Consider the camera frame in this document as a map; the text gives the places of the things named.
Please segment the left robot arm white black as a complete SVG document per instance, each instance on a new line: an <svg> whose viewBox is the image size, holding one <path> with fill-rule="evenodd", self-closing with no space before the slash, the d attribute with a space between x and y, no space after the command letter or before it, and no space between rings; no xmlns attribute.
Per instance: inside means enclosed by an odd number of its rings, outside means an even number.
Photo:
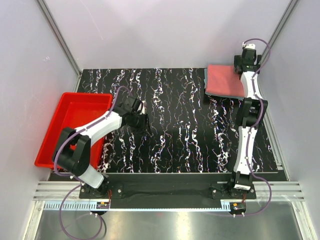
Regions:
<svg viewBox="0 0 320 240"><path fill-rule="evenodd" d="M109 133L128 126L136 131L149 127L146 102L128 96L123 103L90 123L78 128L65 127L58 138L52 156L53 166L61 167L83 184L84 190L97 198L110 192L108 177L99 173L90 163L92 146Z"/></svg>

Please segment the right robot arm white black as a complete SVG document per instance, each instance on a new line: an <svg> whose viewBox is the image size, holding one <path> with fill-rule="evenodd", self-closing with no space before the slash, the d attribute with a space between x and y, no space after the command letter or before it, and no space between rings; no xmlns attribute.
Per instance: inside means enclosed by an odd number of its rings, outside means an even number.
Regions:
<svg viewBox="0 0 320 240"><path fill-rule="evenodd" d="M234 72L239 75L244 89L244 98L236 115L239 134L237 158L227 185L227 194L234 199L254 193L254 142L268 107L268 101L263 99L258 86L261 59L256 45L247 42L242 43L242 53L234 57Z"/></svg>

